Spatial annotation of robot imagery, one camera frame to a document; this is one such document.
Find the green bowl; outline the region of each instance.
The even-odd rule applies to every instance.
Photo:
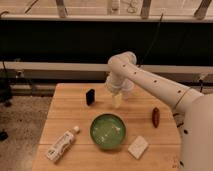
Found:
[[[123,121],[113,114],[102,114],[95,118],[90,127],[90,136],[103,150],[116,149],[124,140],[126,127]]]

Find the black panel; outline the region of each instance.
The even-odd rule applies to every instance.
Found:
[[[107,63],[133,51],[143,58],[158,23],[0,21],[4,60]],[[161,23],[144,64],[213,65],[213,24]]]

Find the white sponge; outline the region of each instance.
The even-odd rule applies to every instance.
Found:
[[[149,146],[148,142],[142,137],[138,136],[134,142],[129,146],[128,151],[136,158],[139,159],[145,149]]]

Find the wooden table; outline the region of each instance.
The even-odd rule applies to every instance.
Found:
[[[96,102],[88,107],[85,93],[91,88],[96,91]],[[157,129],[151,122],[154,107],[158,107],[161,113]],[[127,136],[120,150],[103,152],[90,138],[90,125],[102,113],[117,114],[125,122]],[[45,157],[45,152],[60,135],[75,125],[81,128],[76,142],[57,165],[53,164]],[[140,160],[127,151],[138,135],[142,135],[150,144]],[[104,84],[58,84],[32,170],[177,171],[179,151],[180,137],[170,109],[141,88],[136,86],[132,97],[115,109]]]

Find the small black box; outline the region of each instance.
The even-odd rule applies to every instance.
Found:
[[[95,101],[95,90],[94,89],[90,89],[86,93],[86,101],[87,101],[88,106],[90,106]]]

